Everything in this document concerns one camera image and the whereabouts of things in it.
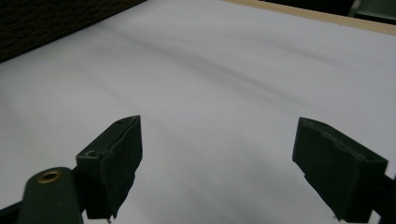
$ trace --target white surface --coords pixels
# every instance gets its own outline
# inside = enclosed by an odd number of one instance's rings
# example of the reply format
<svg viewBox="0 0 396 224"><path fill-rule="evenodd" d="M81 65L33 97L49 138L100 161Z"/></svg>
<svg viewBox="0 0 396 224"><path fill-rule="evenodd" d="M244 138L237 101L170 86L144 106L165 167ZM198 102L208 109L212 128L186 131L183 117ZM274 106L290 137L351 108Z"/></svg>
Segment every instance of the white surface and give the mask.
<svg viewBox="0 0 396 224"><path fill-rule="evenodd" d="M338 223L291 161L297 120L332 125L394 176L395 60L392 35L149 0L0 64L0 207L140 114L144 159L114 223Z"/></svg>

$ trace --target black plastic part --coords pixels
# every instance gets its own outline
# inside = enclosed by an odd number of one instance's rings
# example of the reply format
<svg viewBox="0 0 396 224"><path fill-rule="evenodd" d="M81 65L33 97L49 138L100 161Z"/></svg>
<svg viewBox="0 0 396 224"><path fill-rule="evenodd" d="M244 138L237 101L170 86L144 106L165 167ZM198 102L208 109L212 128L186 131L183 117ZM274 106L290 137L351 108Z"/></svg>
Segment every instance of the black plastic part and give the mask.
<svg viewBox="0 0 396 224"><path fill-rule="evenodd" d="M333 127L304 118L292 159L338 219L368 222L387 160Z"/></svg>
<svg viewBox="0 0 396 224"><path fill-rule="evenodd" d="M381 216L379 224L396 223L396 179L384 175L375 189L374 210Z"/></svg>
<svg viewBox="0 0 396 224"><path fill-rule="evenodd" d="M0 210L1 224L15 224L18 220L22 202L14 203L7 208Z"/></svg>
<svg viewBox="0 0 396 224"><path fill-rule="evenodd" d="M114 122L78 153L74 173L88 218L117 216L141 160L140 116Z"/></svg>
<svg viewBox="0 0 396 224"><path fill-rule="evenodd" d="M18 224L81 224L72 171L52 168L26 184Z"/></svg>

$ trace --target screw hole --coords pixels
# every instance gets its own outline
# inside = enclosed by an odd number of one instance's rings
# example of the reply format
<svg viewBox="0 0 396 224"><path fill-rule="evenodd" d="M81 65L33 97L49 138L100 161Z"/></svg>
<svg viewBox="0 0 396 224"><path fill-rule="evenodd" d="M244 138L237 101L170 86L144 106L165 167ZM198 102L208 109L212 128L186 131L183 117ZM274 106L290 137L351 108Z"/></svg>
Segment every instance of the screw hole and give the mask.
<svg viewBox="0 0 396 224"><path fill-rule="evenodd" d="M49 172L46 172L45 174L43 174L42 176L40 176L37 179L37 182L40 184L48 184L48 183L51 183L51 182L59 179L59 177L61 177L61 172L49 171Z"/></svg>
<svg viewBox="0 0 396 224"><path fill-rule="evenodd" d="M87 155L89 157L96 157L97 153L95 151L88 151L87 153L85 153L85 155Z"/></svg>

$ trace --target dark wicker surface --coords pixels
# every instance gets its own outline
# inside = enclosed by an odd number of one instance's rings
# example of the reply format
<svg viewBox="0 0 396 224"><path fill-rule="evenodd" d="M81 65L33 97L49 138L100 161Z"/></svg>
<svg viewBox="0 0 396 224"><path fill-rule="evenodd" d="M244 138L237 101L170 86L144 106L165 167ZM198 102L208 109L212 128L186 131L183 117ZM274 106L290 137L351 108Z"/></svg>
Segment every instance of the dark wicker surface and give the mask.
<svg viewBox="0 0 396 224"><path fill-rule="evenodd" d="M0 0L0 63L146 0Z"/></svg>

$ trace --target table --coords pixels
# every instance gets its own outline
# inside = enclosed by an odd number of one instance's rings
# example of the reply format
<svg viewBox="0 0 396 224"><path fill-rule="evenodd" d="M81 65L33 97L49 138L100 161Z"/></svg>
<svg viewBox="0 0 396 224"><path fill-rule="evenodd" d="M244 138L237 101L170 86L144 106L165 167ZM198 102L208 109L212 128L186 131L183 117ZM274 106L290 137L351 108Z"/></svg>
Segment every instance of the table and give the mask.
<svg viewBox="0 0 396 224"><path fill-rule="evenodd" d="M114 223L338 223L291 161L298 118L354 138L394 176L395 59L394 35L149 0L0 64L0 207L140 114L144 158Z"/></svg>

